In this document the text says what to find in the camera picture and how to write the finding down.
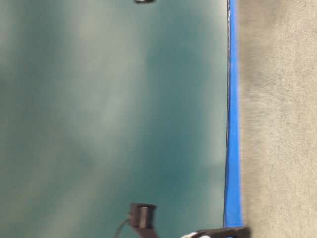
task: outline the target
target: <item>black bracket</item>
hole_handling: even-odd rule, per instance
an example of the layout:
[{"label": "black bracket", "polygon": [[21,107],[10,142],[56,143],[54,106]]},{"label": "black bracket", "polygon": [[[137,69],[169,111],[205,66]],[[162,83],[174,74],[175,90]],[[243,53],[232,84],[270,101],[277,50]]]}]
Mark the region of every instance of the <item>black bracket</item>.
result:
[{"label": "black bracket", "polygon": [[230,227],[214,230],[199,230],[192,238],[209,236],[211,238],[250,238],[251,231],[247,227]]}]

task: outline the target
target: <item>blue strip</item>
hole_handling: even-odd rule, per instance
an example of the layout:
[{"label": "blue strip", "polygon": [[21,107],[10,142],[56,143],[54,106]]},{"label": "blue strip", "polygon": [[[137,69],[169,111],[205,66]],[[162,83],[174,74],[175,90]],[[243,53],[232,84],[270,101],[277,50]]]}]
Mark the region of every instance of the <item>blue strip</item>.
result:
[{"label": "blue strip", "polygon": [[229,0],[230,12],[230,55],[229,55],[229,110],[228,110],[228,144],[226,161],[224,226],[242,226],[240,194],[240,155],[238,128],[238,72],[236,46],[236,2]]}]

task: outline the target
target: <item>teal wall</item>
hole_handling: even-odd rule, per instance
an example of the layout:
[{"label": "teal wall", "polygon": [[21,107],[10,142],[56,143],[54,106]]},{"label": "teal wall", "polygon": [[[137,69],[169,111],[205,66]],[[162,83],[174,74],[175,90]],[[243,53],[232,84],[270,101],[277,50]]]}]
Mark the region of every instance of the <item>teal wall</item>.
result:
[{"label": "teal wall", "polygon": [[[222,226],[223,0],[0,0],[0,237]],[[136,238],[129,227],[122,237]]]}]

